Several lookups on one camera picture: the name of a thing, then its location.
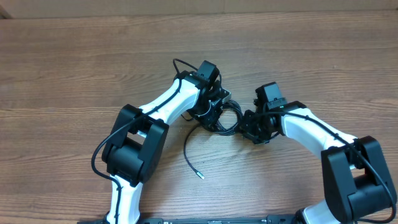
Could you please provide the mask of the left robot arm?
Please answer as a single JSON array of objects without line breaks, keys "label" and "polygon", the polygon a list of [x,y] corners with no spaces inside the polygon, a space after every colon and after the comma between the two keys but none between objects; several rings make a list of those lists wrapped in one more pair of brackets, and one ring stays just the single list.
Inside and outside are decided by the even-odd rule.
[{"label": "left robot arm", "polygon": [[110,135],[97,147],[106,164],[104,178],[113,185],[111,208],[103,223],[137,223],[142,187],[153,175],[169,126],[184,112],[213,130],[230,92],[220,71],[203,61],[198,68],[177,71],[172,86],[154,101],[120,110]]}]

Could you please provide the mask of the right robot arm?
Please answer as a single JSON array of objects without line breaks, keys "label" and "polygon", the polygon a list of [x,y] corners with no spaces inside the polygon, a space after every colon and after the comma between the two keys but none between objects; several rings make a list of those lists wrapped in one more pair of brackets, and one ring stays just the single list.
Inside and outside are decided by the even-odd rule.
[{"label": "right robot arm", "polygon": [[288,102],[275,82],[255,92],[256,109],[244,113],[243,136],[254,144],[266,144],[280,134],[321,160],[325,198],[297,211],[292,223],[376,223],[369,216],[387,208],[391,214],[382,222],[396,218],[396,188],[375,138],[357,138],[337,130],[303,103]]}]

